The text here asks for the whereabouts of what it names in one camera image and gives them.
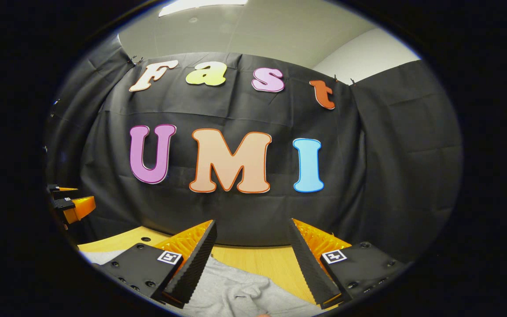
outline orange gripper part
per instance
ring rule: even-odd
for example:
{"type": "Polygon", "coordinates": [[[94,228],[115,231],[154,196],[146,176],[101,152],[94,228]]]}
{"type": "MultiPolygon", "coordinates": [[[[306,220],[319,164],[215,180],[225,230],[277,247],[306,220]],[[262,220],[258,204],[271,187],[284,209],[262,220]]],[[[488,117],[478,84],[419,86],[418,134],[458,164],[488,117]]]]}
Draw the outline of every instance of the orange gripper part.
{"type": "Polygon", "coordinates": [[[80,221],[86,215],[89,215],[91,211],[95,210],[95,197],[83,197],[78,199],[72,199],[75,208],[64,210],[64,215],[68,223],[74,223],[80,221]]]}
{"type": "Polygon", "coordinates": [[[322,253],[344,249],[345,247],[352,246],[351,244],[338,239],[316,227],[312,227],[312,225],[308,225],[302,221],[298,221],[297,219],[292,219],[294,224],[296,225],[298,231],[304,238],[304,241],[308,245],[308,248],[312,252],[312,255],[314,255],[316,261],[318,261],[318,264],[320,264],[320,267],[328,274],[326,269],[324,268],[324,265],[322,265],[322,262],[320,261],[320,256],[322,253]]]}
{"type": "Polygon", "coordinates": [[[185,262],[187,261],[187,259],[189,259],[191,252],[195,250],[197,243],[199,243],[199,241],[207,231],[207,228],[209,228],[211,222],[213,221],[209,220],[199,225],[195,225],[195,227],[191,227],[185,231],[181,231],[175,236],[167,240],[164,240],[154,246],[161,250],[182,254],[183,261],[179,266],[179,268],[177,269],[177,271],[175,271],[174,275],[177,274],[177,272],[179,272],[179,270],[181,269],[181,267],[183,267],[183,265],[185,265],[185,262]]]}

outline black bracket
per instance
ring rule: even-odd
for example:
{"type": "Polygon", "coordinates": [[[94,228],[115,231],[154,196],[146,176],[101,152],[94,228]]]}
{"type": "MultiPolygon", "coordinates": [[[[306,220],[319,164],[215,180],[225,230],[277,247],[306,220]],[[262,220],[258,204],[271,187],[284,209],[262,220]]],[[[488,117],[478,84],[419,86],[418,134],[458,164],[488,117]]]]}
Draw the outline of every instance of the black bracket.
{"type": "Polygon", "coordinates": [[[137,243],[98,269],[139,293],[165,304],[163,291],[183,262],[179,253],[137,243]]]}
{"type": "Polygon", "coordinates": [[[368,242],[323,253],[320,261],[345,302],[372,291],[407,266],[368,242]]]}
{"type": "Polygon", "coordinates": [[[50,193],[60,191],[60,187],[56,184],[51,184],[48,185],[48,191],[50,191],[50,193]]]}
{"type": "Polygon", "coordinates": [[[64,211],[68,209],[75,208],[76,205],[72,202],[71,199],[65,197],[64,199],[56,199],[53,201],[54,209],[58,211],[64,211]]]}

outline wooden table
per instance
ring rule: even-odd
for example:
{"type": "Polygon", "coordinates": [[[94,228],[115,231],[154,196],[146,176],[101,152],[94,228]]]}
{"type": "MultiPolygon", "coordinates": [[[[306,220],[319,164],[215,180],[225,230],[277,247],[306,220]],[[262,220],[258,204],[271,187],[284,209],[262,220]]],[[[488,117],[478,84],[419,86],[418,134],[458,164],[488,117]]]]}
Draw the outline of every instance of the wooden table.
{"type": "MultiPolygon", "coordinates": [[[[136,243],[150,246],[169,238],[169,235],[139,227],[125,233],[92,243],[80,244],[79,250],[84,252],[108,252],[126,250],[136,243]]],[[[218,261],[246,272],[269,277],[285,291],[315,304],[312,293],[302,276],[296,257],[290,245],[285,247],[229,247],[215,245],[213,257],[218,261]]]]}

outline yellow letter a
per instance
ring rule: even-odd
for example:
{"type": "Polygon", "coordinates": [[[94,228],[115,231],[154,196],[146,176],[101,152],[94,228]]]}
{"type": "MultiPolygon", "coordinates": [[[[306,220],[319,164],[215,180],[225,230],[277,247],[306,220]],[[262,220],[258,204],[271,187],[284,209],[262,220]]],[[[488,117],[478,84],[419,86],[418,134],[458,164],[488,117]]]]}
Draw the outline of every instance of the yellow letter a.
{"type": "Polygon", "coordinates": [[[221,62],[206,62],[195,66],[195,70],[190,72],[185,80],[193,85],[207,84],[209,86],[218,86],[226,81],[224,78],[225,72],[226,64],[221,62]]]}

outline ceiling light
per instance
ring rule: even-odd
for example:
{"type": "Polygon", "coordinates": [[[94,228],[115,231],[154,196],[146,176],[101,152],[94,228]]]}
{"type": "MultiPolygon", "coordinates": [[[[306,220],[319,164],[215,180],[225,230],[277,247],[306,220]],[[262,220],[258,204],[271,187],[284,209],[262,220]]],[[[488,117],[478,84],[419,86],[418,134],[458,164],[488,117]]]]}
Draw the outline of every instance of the ceiling light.
{"type": "Polygon", "coordinates": [[[159,18],[164,15],[187,10],[191,8],[199,8],[205,6],[220,6],[220,5],[234,5],[243,6],[248,0],[177,0],[162,8],[159,12],[159,18]]]}

